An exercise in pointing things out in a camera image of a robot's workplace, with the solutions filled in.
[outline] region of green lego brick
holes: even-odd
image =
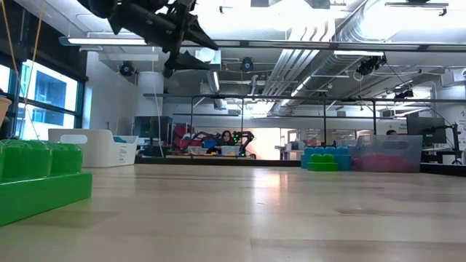
[[[51,176],[77,174],[81,172],[82,150],[70,143],[47,143],[52,150]]]
[[[309,171],[338,171],[337,163],[309,163]]]
[[[323,161],[323,156],[321,154],[312,154],[311,162],[312,163],[321,163]]]
[[[322,163],[334,163],[335,157],[333,154],[325,154],[322,156]]]
[[[0,226],[88,199],[92,174],[79,173],[0,183]]]
[[[30,180],[50,176],[52,151],[40,141],[3,140],[3,181]]]

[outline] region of security camera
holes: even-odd
[[[135,73],[133,62],[125,61],[123,65],[119,68],[119,73],[122,76],[132,76]]]

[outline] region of window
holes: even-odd
[[[74,128],[74,115],[27,105],[28,111],[23,119],[24,109],[24,103],[19,103],[16,136],[20,139],[48,140],[50,128]]]
[[[23,63],[21,90],[21,97],[27,92],[28,99],[76,110],[78,82],[31,60]]]
[[[6,67],[0,65],[0,90],[3,92],[8,92],[9,90],[9,75],[11,70]]]

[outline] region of white storage bin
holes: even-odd
[[[49,129],[50,142],[74,143],[82,149],[83,167],[117,167],[134,164],[137,136],[116,135],[126,141],[114,141],[108,130]]]
[[[232,153],[235,156],[240,155],[240,147],[239,146],[221,146],[221,154],[222,156],[231,156]]]

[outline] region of wooden surface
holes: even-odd
[[[0,228],[5,262],[464,262],[466,180],[299,168],[93,170],[92,199]]]

